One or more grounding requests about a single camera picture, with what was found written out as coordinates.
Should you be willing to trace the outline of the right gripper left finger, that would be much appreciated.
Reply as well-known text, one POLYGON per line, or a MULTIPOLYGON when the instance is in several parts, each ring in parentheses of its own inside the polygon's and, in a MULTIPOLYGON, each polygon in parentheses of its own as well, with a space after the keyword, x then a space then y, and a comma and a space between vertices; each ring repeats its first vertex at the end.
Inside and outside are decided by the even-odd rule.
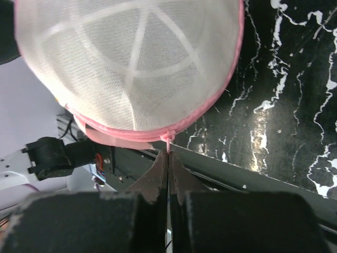
POLYGON ((11 215, 1 252, 165 252, 165 151, 124 192, 39 193, 11 215))

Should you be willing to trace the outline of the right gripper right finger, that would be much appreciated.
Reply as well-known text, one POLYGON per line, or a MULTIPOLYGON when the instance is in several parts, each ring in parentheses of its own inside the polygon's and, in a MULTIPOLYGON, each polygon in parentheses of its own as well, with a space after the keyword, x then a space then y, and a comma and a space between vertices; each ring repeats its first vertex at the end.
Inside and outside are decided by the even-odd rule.
POLYGON ((286 192, 210 191, 168 157, 174 252, 329 252, 310 205, 286 192))

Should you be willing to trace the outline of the pink-trimmed mesh laundry bag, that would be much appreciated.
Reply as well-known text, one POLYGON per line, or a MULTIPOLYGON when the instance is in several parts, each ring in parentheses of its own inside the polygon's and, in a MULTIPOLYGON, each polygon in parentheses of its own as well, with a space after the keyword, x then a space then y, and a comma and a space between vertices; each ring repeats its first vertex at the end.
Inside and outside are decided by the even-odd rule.
POLYGON ((16 1, 27 66, 92 141, 171 142, 224 93, 243 1, 16 1))

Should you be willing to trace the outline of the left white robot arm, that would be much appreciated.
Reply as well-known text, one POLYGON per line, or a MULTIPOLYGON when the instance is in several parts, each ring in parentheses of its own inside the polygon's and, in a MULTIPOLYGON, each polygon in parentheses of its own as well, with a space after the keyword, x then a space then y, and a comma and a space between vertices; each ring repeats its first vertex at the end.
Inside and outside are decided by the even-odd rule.
POLYGON ((90 191, 91 175, 85 167, 72 175, 39 181, 27 144, 42 137, 58 137, 57 116, 65 110, 40 83, 22 58, 1 65, 1 212, 10 211, 27 195, 41 191, 90 191))

